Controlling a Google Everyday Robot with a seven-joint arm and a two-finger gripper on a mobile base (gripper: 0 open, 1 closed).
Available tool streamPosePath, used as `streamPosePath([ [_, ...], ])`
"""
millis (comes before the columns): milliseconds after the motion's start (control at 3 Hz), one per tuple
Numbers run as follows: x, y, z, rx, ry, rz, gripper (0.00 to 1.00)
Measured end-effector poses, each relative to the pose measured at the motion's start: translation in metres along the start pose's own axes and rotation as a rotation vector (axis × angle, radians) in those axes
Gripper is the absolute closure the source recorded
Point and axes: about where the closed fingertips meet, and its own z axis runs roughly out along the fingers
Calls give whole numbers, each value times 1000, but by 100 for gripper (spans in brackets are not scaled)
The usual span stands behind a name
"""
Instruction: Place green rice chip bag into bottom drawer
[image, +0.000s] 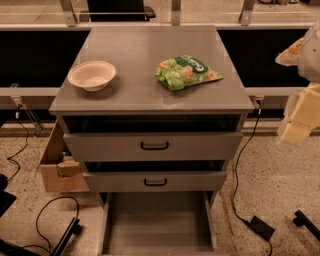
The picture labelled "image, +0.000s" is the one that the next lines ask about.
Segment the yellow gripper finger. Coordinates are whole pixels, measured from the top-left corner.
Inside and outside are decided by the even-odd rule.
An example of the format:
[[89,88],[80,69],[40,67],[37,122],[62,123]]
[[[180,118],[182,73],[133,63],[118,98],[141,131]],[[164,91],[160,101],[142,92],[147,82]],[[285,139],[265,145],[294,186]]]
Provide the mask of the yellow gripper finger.
[[275,62],[283,66],[297,66],[299,63],[302,42],[303,38],[295,41],[286,50],[278,54],[275,58]]
[[288,98],[279,127],[280,141],[289,145],[303,143],[320,126],[320,84],[295,90]]

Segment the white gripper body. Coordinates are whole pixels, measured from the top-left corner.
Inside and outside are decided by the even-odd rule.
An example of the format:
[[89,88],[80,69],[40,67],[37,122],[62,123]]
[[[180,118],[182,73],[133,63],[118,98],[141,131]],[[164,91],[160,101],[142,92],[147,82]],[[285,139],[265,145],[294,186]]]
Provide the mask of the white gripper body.
[[310,82],[320,82],[320,20],[304,35],[299,52],[298,74]]

